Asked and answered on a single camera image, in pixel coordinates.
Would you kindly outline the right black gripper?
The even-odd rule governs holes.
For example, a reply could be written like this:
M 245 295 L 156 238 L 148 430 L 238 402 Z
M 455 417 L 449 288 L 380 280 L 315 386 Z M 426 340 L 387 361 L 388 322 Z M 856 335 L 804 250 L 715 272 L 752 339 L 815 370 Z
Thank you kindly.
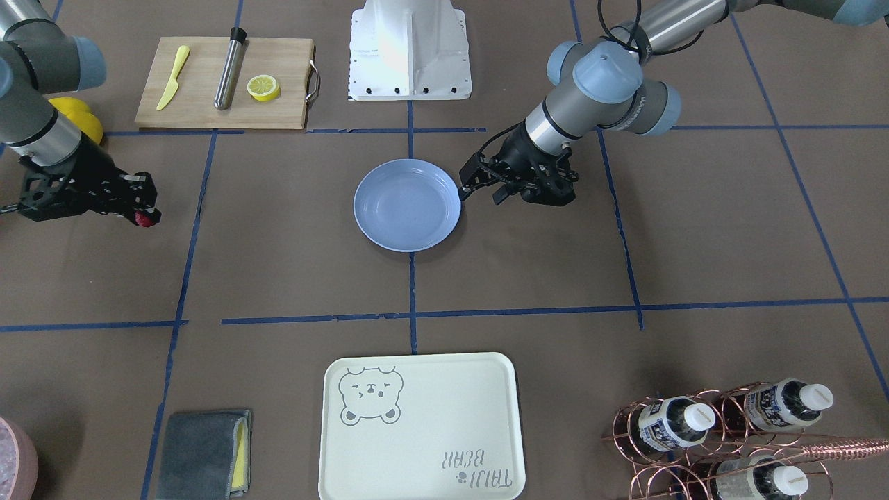
M 18 213 L 41 222 L 82 215 L 87 211 L 117 215 L 139 227 L 159 224 L 158 191 L 150 173 L 128 174 L 86 134 L 66 159 L 48 167 L 20 156 L 26 169 Z

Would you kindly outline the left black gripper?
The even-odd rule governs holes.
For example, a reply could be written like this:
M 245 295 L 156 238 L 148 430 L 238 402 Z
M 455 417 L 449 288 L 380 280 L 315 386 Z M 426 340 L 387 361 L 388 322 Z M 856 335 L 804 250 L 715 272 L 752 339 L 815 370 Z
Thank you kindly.
M 458 199 L 466 201 L 477 190 L 496 185 L 493 203 L 501 205 L 506 199 L 520 195 L 527 203 L 562 208 L 576 199 L 574 183 L 578 175 L 570 168 L 572 150 L 561 149 L 558 154 L 541 151 L 531 140 L 523 122 L 496 133 L 486 144 L 504 136 L 499 151 L 487 158 L 473 154 L 458 172 Z

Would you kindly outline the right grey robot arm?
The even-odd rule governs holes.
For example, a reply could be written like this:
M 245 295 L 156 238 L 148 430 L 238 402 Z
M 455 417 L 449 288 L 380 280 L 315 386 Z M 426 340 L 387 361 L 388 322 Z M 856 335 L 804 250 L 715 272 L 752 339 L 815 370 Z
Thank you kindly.
M 106 78 L 92 39 L 67 37 L 38 1 L 3 1 L 2 145 L 25 170 L 17 202 L 3 213 L 41 222 L 92 211 L 140 227 L 158 224 L 151 174 L 118 168 L 98 140 L 48 101 L 98 88 Z

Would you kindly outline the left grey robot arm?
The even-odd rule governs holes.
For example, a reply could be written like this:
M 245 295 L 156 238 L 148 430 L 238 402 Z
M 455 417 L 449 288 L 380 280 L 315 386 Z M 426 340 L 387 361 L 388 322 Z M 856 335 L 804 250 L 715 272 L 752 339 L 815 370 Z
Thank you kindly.
M 675 126 L 681 98 L 644 77 L 655 57 L 691 47 L 708 26 L 758 6 L 756 1 L 658 1 L 627 22 L 606 26 L 594 42 L 562 42 L 547 60 L 552 91 L 520 123 L 499 133 L 499 151 L 477 151 L 460 169 L 460 200 L 496 186 L 493 202 L 520 195 L 527 203 L 565 206 L 578 174 L 571 146 L 596 129 L 657 136 Z

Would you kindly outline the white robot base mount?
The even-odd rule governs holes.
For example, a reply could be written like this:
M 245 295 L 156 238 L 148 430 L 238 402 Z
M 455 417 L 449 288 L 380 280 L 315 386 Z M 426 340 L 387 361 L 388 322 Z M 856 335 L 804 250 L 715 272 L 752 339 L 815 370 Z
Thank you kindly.
M 350 28 L 350 101 L 470 98 L 466 16 L 452 2 L 366 1 Z

